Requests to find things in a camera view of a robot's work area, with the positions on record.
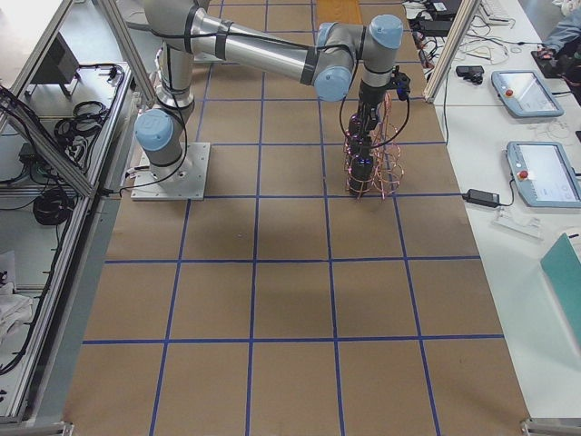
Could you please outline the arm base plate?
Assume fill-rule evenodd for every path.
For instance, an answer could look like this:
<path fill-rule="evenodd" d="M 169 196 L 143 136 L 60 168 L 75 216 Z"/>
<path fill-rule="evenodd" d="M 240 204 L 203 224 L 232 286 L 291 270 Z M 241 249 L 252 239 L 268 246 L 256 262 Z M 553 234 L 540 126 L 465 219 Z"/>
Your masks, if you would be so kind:
<path fill-rule="evenodd" d="M 169 167 L 151 166 L 142 151 L 140 166 L 135 173 L 131 198 L 135 201 L 180 201 L 204 198 L 210 143 L 188 143 L 185 157 Z"/>

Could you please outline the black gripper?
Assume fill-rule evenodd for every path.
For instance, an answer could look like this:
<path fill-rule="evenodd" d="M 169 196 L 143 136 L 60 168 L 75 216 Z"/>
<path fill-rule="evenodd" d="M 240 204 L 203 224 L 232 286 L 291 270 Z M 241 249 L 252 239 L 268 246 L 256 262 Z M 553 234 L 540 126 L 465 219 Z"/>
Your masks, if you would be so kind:
<path fill-rule="evenodd" d="M 379 105 L 384 101 L 386 86 L 359 85 L 358 115 L 368 119 L 377 114 Z"/>

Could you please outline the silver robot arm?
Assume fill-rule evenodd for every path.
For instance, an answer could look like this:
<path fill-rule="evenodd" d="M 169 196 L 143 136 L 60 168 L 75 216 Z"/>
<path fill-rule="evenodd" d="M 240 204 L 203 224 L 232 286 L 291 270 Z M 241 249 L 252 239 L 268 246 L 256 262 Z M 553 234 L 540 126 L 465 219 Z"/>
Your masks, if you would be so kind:
<path fill-rule="evenodd" d="M 375 171 L 376 145 L 371 134 L 379 123 L 379 107 L 386 93 L 397 90 L 408 97 L 409 80 L 396 66 L 403 24 L 394 15 L 378 15 L 369 25 L 324 23 L 314 46 L 300 45 L 246 28 L 207 12 L 205 1 L 146 1 L 144 14 L 150 31 L 165 43 L 162 91 L 178 95 L 176 55 L 186 61 L 194 54 L 281 74 L 314 87 L 320 100 L 337 102 L 349 93 L 355 69 L 364 68 L 359 82 L 357 112 L 344 130 L 346 171 L 352 193 L 367 191 Z"/>

